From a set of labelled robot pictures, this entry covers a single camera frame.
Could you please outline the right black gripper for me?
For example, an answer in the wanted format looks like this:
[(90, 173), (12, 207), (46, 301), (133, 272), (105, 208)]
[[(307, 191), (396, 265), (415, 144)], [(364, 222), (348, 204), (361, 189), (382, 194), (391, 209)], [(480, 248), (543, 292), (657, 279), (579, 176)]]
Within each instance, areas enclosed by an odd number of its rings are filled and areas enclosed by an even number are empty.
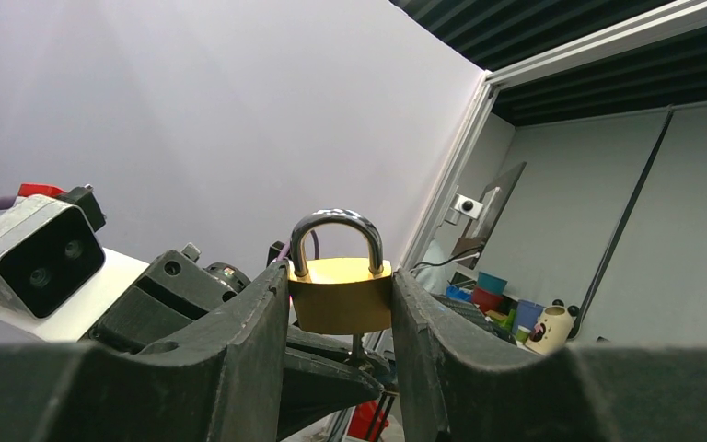
[(131, 355), (221, 350), (209, 370), (210, 428), (219, 439), (281, 439), (339, 410), (372, 401), (390, 374), (380, 356), (288, 321), (285, 273), (250, 280), (183, 251), (156, 258), (94, 322), (88, 337)]

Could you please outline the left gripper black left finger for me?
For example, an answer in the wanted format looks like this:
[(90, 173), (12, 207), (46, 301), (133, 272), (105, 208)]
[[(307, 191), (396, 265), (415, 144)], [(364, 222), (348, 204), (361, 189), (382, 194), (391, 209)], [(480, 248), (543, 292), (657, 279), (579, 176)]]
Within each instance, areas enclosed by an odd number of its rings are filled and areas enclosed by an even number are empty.
[(136, 355), (0, 345), (0, 441), (274, 441), (286, 267)]

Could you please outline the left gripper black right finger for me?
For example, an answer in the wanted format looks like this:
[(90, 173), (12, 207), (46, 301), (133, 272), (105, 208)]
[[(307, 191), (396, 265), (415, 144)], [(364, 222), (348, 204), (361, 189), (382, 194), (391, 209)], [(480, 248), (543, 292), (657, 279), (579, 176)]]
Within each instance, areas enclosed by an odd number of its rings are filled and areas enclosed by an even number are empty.
[(569, 344), (536, 355), (393, 276), (409, 441), (707, 441), (707, 346)]

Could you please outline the brass padlock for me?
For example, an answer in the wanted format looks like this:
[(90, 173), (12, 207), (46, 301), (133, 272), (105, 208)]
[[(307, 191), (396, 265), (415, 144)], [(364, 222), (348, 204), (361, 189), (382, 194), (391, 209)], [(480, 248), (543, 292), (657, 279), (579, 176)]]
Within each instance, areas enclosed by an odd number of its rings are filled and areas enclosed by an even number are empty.
[[(307, 237), (315, 229), (340, 225), (365, 239), (366, 257), (309, 260)], [(290, 237), (288, 293), (305, 332), (354, 335), (391, 327), (392, 266), (385, 259), (382, 238), (375, 225), (346, 209), (321, 209), (302, 218)]]

